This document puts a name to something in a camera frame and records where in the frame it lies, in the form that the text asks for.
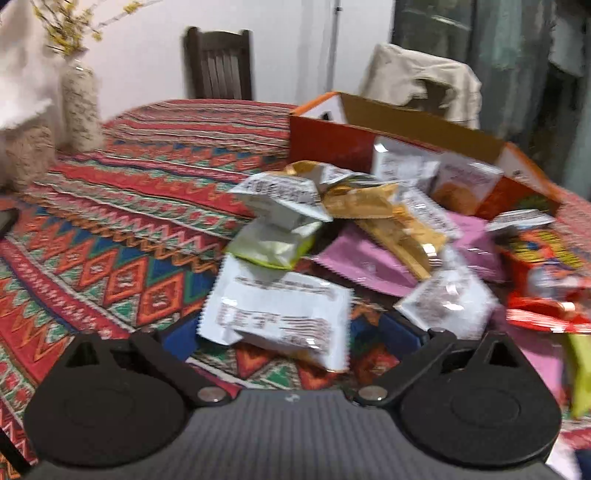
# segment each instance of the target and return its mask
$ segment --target vase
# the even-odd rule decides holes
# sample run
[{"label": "vase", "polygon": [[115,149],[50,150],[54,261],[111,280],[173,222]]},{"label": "vase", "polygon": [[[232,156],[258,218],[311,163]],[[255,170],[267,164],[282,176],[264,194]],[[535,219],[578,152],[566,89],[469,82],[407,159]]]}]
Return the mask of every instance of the vase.
[{"label": "vase", "polygon": [[29,118],[0,130],[0,184],[25,190],[46,174],[56,158],[47,120],[47,102],[31,110]]},{"label": "vase", "polygon": [[73,152],[88,152],[103,146],[95,74],[82,63],[84,53],[79,50],[66,58],[61,77],[67,142]]}]

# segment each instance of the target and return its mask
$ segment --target green snack bag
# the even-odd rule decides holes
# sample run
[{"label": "green snack bag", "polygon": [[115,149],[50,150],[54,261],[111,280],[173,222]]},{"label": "green snack bag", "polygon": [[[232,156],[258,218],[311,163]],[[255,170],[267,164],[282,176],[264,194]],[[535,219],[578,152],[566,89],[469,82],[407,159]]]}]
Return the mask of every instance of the green snack bag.
[{"label": "green snack bag", "polygon": [[312,222],[289,231],[256,218],[238,232],[226,252],[263,267],[292,270],[312,248],[321,226],[322,222]]}]

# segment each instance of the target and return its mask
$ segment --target table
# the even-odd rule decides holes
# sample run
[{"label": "table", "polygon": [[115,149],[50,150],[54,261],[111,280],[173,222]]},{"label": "table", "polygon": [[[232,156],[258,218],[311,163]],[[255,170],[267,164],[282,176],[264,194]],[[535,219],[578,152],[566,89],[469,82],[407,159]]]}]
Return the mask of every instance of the table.
[{"label": "table", "polygon": [[[125,338],[138,328],[181,325],[194,337],[223,247],[250,218],[228,191],[286,165],[291,108],[239,100],[143,106],[107,122],[103,151],[60,155],[42,181],[0,200],[0,208],[21,209],[0,243],[0,427],[25,458],[34,461],[24,409],[77,332]],[[582,221],[591,205],[569,192],[564,198],[558,228],[591,265]],[[336,280],[310,262],[298,270]],[[351,375],[249,345],[202,342],[188,362],[232,394],[369,382],[397,363],[374,341],[389,328],[383,312],[391,299],[356,294]],[[5,462],[2,475],[14,476]]]}]

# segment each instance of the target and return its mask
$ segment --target dark wooden chair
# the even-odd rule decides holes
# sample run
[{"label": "dark wooden chair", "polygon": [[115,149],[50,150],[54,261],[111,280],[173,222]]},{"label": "dark wooden chair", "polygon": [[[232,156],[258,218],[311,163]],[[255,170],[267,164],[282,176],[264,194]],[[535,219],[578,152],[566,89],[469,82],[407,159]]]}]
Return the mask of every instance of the dark wooden chair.
[{"label": "dark wooden chair", "polygon": [[252,100],[251,32],[202,32],[184,38],[192,98]]}]

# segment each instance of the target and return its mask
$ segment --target cardboard box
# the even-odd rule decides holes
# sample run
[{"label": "cardboard box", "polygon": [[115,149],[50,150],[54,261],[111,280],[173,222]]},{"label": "cardboard box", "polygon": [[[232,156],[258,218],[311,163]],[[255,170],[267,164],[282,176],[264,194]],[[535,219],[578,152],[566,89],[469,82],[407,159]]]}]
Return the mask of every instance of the cardboard box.
[{"label": "cardboard box", "polygon": [[385,136],[494,164],[505,175],[476,212],[487,220],[525,208],[555,215],[560,207],[556,186],[515,145],[428,113],[330,92],[293,110],[290,128],[292,162],[316,160],[369,173],[375,139]]}]

